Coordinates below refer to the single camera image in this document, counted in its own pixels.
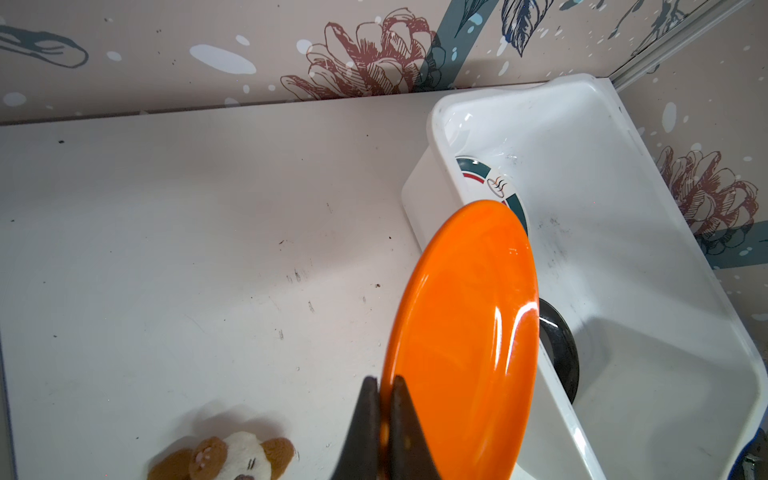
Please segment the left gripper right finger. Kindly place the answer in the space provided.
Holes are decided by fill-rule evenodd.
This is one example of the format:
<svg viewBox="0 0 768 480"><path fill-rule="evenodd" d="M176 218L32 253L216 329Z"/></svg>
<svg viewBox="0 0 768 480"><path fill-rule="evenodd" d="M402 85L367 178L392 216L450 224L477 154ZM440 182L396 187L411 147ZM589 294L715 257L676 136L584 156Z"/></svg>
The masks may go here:
<svg viewBox="0 0 768 480"><path fill-rule="evenodd" d="M388 475L393 480L441 479L402 376L395 377L390 396Z"/></svg>

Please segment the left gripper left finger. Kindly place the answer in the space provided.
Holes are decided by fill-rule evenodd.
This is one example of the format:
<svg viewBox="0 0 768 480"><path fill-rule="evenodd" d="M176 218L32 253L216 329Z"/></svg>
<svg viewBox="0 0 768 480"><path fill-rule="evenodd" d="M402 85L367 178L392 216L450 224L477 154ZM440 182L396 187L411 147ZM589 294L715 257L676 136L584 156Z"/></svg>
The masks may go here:
<svg viewBox="0 0 768 480"><path fill-rule="evenodd" d="M374 480L378 475L380 445L380 394L372 377L362 381L344 445L332 480Z"/></svg>

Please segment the orange plate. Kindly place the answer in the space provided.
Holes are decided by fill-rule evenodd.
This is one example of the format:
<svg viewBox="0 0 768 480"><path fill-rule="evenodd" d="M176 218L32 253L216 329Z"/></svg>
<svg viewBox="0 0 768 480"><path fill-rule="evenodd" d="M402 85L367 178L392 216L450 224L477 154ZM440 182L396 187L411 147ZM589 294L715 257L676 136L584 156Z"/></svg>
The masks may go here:
<svg viewBox="0 0 768 480"><path fill-rule="evenodd" d="M402 379L442 478L510 478L539 343L538 281L521 222L495 201L460 208L422 253L393 323L381 379L384 441L395 440Z"/></svg>

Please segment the black plate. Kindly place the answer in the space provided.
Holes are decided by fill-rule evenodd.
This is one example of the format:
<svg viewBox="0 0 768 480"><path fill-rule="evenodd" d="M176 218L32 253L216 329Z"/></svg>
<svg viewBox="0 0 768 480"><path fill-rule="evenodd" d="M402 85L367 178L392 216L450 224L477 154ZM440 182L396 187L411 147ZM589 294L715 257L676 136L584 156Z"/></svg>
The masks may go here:
<svg viewBox="0 0 768 480"><path fill-rule="evenodd" d="M580 362L573 333L564 317L546 300L539 299L540 334L549 342L547 351L557 377L574 403L579 387Z"/></svg>

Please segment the white plate green red rim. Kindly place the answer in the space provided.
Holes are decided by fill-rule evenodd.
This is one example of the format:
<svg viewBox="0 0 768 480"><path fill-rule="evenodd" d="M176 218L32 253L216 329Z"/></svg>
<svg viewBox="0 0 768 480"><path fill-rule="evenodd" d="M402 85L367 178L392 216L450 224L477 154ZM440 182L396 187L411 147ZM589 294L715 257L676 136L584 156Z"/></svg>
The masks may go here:
<svg viewBox="0 0 768 480"><path fill-rule="evenodd" d="M472 201L493 200L504 204L517 216L525 232L528 232L523 202L518 189L506 173L471 156L458 156L456 162L467 182Z"/></svg>

